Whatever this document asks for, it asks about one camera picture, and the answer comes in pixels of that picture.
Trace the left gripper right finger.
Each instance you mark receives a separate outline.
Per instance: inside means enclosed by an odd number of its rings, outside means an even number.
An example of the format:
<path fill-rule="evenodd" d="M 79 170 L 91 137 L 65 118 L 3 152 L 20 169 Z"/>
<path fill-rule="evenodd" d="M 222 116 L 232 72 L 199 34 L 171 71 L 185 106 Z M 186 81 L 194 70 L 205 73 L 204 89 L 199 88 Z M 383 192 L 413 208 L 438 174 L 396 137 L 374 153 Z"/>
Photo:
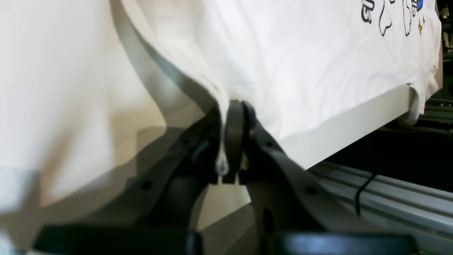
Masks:
<path fill-rule="evenodd" d="M 264 255 L 416 255 L 409 234 L 391 233 L 344 208 L 295 163 L 246 101 L 226 114 L 224 183 L 246 187 Z"/>

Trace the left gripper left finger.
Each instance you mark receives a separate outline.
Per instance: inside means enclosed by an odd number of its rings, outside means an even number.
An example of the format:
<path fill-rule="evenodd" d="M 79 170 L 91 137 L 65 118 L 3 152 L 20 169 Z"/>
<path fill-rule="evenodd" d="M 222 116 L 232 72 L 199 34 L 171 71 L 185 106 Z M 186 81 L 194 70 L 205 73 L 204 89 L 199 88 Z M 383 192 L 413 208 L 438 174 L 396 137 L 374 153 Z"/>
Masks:
<path fill-rule="evenodd" d="M 221 117 L 214 108 L 186 129 L 165 155 L 93 213 L 44 226 L 34 251 L 50 255 L 202 255 L 189 226 L 192 209 L 217 183 Z"/>

